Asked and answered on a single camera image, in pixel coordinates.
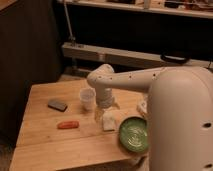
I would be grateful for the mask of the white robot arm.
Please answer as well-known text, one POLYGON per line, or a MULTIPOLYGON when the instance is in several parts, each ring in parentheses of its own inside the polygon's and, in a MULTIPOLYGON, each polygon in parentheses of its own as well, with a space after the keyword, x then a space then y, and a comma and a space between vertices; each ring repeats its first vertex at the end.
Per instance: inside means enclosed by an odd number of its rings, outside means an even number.
POLYGON ((87 76, 96 104, 108 108, 112 90, 148 95, 149 171, 213 171, 213 73, 198 66, 116 73, 103 64, 87 76))

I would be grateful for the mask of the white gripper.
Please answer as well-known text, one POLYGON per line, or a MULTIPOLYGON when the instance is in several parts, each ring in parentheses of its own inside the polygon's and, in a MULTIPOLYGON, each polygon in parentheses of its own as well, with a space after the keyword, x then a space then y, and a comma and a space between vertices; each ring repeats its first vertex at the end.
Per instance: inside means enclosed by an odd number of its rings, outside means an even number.
POLYGON ((96 121, 100 122, 103 114, 106 111, 119 109, 119 104, 113 96, 106 99, 96 99, 96 121))

